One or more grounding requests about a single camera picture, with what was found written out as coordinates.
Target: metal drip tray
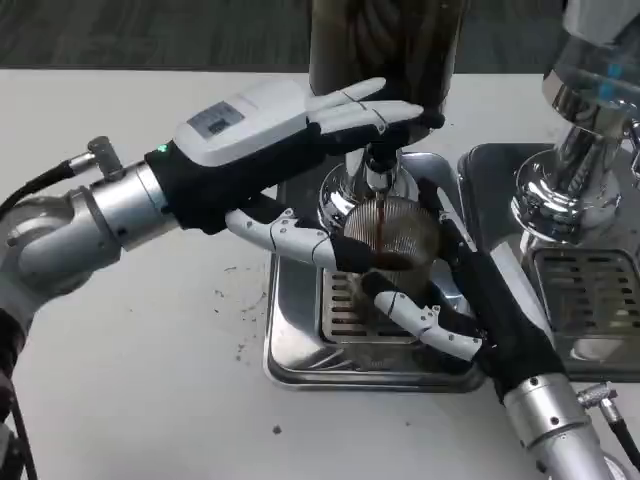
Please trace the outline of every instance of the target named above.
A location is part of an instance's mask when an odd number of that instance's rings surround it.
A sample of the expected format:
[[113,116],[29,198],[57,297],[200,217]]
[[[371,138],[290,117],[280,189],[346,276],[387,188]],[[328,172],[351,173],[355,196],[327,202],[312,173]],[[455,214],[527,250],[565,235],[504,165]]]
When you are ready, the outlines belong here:
[[[414,177],[440,185],[459,206],[457,185],[449,164],[431,154],[408,154],[403,166]],[[278,199],[300,215],[315,216],[319,187],[336,163],[286,182]],[[436,263],[431,279],[461,311],[466,301],[448,268]],[[420,344],[391,321],[362,322],[353,311],[346,276],[275,258],[264,364],[277,383],[294,388],[464,392],[484,377],[475,365]]]
[[333,343],[406,345],[416,339],[389,319],[362,319],[354,310],[344,273],[322,273],[322,335]]
[[458,164],[464,221],[480,248],[507,241],[544,305],[556,349],[575,381],[640,381],[640,191],[628,152],[613,172],[622,201],[615,222],[580,248],[540,244],[524,254],[512,217],[515,174],[543,144],[480,145]]
[[620,250],[541,248],[534,273],[557,331],[589,336],[640,336],[640,284]]

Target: chrome faucet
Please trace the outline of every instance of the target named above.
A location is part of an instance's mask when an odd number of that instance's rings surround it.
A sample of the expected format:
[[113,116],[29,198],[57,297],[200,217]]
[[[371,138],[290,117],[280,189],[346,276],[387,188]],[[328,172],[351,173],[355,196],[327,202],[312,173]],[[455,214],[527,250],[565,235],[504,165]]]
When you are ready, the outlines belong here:
[[332,231],[341,231],[349,212],[358,204],[387,195],[410,200],[418,199],[418,186],[402,168],[401,150],[394,150],[382,159],[371,148],[346,155],[320,187],[318,218]]
[[568,39],[545,75],[543,93],[570,125],[551,150],[531,157],[516,179],[511,210],[535,237],[579,245],[616,218],[622,200],[611,170],[622,142],[636,151],[640,180],[640,0],[570,0]]

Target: white robotic hand casing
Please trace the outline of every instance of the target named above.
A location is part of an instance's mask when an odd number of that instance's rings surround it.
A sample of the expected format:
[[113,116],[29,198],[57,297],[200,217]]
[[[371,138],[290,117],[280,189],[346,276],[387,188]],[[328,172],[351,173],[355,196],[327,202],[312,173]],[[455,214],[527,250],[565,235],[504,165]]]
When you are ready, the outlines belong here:
[[263,83],[198,113],[178,127],[173,141],[192,162],[219,167],[292,137],[309,122],[322,135],[367,125],[382,134],[389,124],[423,113],[403,101],[360,102],[385,83],[372,78],[322,97],[309,97],[293,80]]
[[198,113],[173,141],[198,165],[225,165],[305,129],[306,98],[293,80],[263,83]]

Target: gray carpet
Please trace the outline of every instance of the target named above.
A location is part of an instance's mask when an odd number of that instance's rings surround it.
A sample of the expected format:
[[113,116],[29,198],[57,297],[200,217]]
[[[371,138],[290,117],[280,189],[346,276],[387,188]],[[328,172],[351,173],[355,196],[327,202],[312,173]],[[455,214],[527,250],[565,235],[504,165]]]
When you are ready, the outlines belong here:
[[[542,72],[561,3],[472,0],[456,71]],[[307,0],[0,0],[0,66],[304,72],[308,28]]]

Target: robotic arm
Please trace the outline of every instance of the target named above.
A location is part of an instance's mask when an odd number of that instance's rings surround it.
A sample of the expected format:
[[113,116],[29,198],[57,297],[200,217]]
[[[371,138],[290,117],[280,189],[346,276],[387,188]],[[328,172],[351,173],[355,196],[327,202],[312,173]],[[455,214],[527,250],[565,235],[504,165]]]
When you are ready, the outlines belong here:
[[[318,267],[365,272],[375,266],[367,245],[328,234],[260,192],[327,155],[384,141],[408,123],[441,121],[438,113],[430,116],[406,102],[366,101],[384,85],[375,78],[309,97],[293,81],[272,81],[198,113],[172,141],[128,167],[108,139],[97,138],[87,152],[31,180],[0,205],[0,421],[12,412],[19,437],[0,425],[0,478],[19,478],[25,461],[35,478],[11,383],[34,315],[117,262],[123,249],[176,226],[210,235],[229,228]],[[95,167],[103,178],[89,186],[23,200]]]
[[[262,85],[200,112],[172,141],[126,168],[106,138],[95,139],[88,152],[0,205],[0,417],[13,412],[19,437],[0,425],[0,478],[19,478],[25,460],[29,470],[10,379],[33,316],[117,262],[122,249],[176,226],[207,234],[228,228],[276,254],[329,270],[365,273],[388,263],[367,245],[329,234],[260,193],[317,166],[327,154],[384,142],[411,122],[441,126],[439,114],[421,107],[366,101],[383,86],[383,79],[371,79],[307,98],[291,81]],[[104,178],[88,187],[20,202],[96,166]],[[551,342],[524,316],[491,258],[475,249],[446,197],[425,182],[421,191],[421,203],[439,219],[439,254],[479,327],[469,328],[466,318],[447,308],[433,285],[422,308],[376,273],[365,275],[364,290],[420,341],[477,361],[493,378],[523,445],[556,480],[609,478],[597,435]]]

